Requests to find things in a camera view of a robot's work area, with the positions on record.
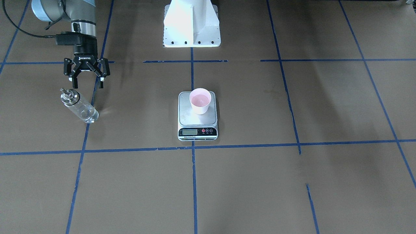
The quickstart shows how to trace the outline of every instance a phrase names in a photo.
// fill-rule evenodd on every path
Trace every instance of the scale control panel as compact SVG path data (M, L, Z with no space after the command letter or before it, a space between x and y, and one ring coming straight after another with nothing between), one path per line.
M217 129L213 127L181 128L178 132L180 140L215 140L217 137Z

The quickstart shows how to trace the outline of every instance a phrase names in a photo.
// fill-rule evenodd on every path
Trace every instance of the white cup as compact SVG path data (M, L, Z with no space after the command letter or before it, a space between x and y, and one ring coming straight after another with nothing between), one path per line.
M211 93L203 88L194 89L189 95L189 101L195 114L205 114L211 103Z

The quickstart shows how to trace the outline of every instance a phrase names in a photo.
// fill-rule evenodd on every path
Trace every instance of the scale display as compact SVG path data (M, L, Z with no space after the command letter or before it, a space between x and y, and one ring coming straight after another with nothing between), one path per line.
M189 94L182 92L178 97L178 139L181 141L204 141L218 138L218 119L215 94L211 93L211 103L205 114L192 111Z

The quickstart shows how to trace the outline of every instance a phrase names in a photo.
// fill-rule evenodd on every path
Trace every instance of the digital scale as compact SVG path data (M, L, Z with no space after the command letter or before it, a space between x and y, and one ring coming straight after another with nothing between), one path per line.
M218 138L217 104L211 93L211 103L207 112L197 115L193 112L189 95L181 92L178 98L178 138L181 141L204 141Z

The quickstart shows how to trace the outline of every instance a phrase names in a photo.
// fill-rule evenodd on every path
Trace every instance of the white bracket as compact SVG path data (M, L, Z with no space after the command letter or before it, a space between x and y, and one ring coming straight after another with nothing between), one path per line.
M218 47L218 7L210 0L172 0L165 6L164 47Z

